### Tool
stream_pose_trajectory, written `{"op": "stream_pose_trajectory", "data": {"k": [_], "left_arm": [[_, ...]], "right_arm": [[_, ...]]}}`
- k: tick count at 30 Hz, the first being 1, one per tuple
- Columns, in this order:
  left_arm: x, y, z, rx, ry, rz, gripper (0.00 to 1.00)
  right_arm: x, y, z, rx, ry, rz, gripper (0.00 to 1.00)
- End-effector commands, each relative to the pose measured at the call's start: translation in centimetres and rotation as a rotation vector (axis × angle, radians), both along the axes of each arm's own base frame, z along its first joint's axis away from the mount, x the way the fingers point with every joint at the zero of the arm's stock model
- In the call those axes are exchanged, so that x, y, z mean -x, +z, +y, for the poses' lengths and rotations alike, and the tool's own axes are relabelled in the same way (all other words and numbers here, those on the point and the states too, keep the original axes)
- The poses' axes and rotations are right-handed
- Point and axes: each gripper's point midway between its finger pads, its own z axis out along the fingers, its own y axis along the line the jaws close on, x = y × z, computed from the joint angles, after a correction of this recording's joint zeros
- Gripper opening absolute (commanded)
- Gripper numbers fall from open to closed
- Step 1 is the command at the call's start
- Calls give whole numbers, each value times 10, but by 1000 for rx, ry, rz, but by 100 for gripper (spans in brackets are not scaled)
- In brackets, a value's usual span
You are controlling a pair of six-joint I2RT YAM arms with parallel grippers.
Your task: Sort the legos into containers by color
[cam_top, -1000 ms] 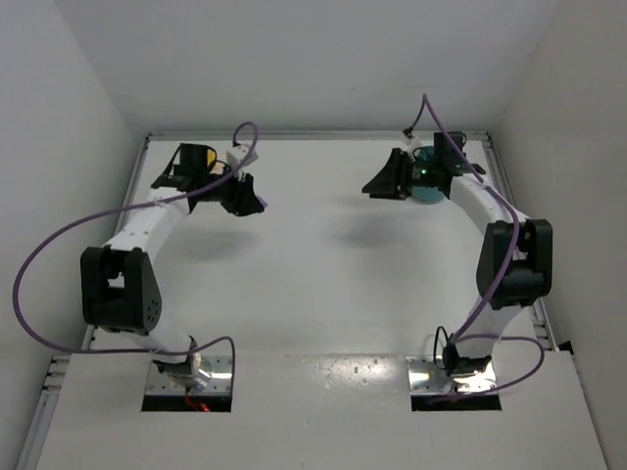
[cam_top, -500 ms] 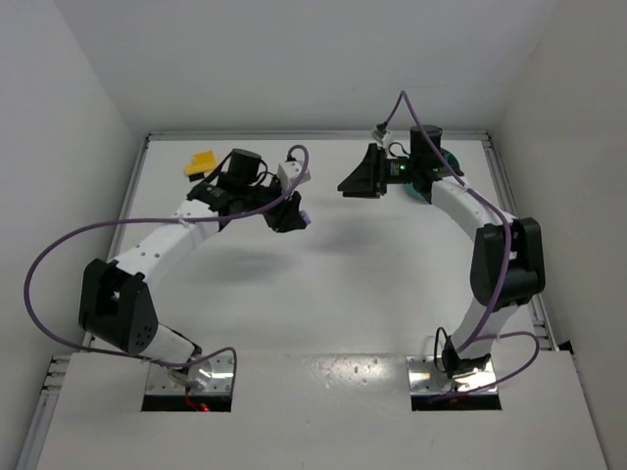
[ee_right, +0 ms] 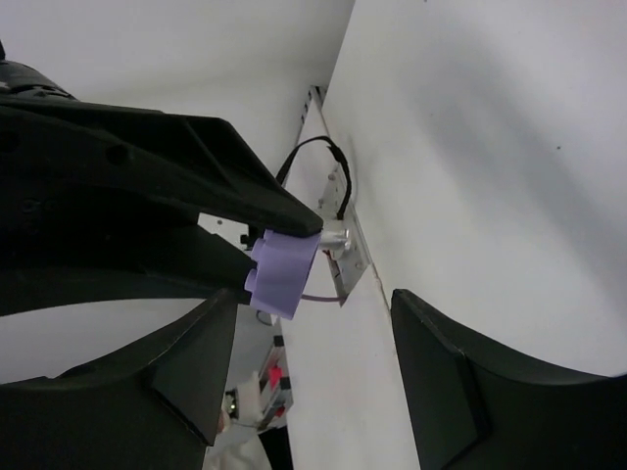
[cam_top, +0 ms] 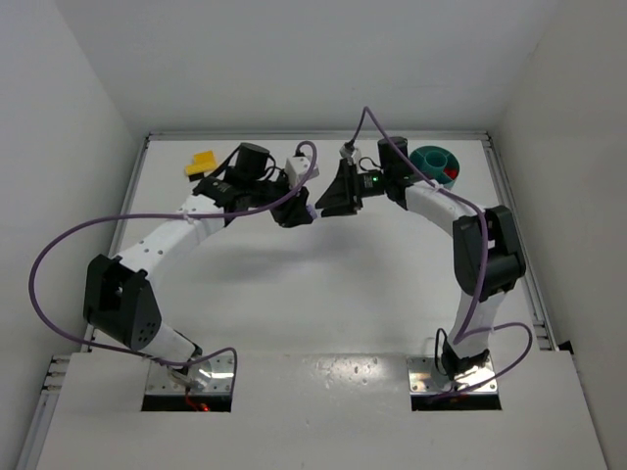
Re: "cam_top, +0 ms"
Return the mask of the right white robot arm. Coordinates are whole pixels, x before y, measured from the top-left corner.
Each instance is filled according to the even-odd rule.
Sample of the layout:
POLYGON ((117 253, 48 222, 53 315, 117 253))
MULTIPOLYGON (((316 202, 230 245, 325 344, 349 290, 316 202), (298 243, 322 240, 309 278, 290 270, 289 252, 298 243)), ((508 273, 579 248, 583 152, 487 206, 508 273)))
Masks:
POLYGON ((497 311, 524 276, 526 261, 510 209, 484 208, 454 194, 459 163, 453 155, 439 150, 410 152, 408 143, 401 136, 380 139, 378 166, 363 170, 358 148, 347 142, 336 175, 315 207, 323 217, 353 215, 363 199, 386 196, 451 237, 461 296, 453 328, 436 336, 435 365, 454 380, 486 363, 489 336, 500 328, 497 311))

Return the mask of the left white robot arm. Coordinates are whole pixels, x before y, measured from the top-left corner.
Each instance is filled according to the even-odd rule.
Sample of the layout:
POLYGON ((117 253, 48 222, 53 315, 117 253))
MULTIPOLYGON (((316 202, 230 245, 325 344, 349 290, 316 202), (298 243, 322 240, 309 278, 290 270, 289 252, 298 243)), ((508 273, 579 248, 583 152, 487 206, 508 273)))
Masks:
POLYGON ((317 154, 297 149, 279 168, 270 151, 241 143, 199 178, 175 214, 136 244, 88 265, 83 317, 111 339, 158 361, 188 386, 201 377, 202 349, 168 326, 155 288, 179 260, 247 212, 270 212, 283 227, 310 224, 306 182, 318 175, 317 154))

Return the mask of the red lego brick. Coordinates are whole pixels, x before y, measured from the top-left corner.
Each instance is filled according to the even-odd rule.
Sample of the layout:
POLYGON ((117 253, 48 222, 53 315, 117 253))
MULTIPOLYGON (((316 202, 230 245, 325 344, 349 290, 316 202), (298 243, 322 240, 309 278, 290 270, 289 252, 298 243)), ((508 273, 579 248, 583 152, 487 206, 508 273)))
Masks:
POLYGON ((455 167, 445 167, 443 173, 452 180, 455 180, 458 177, 458 169, 455 167))

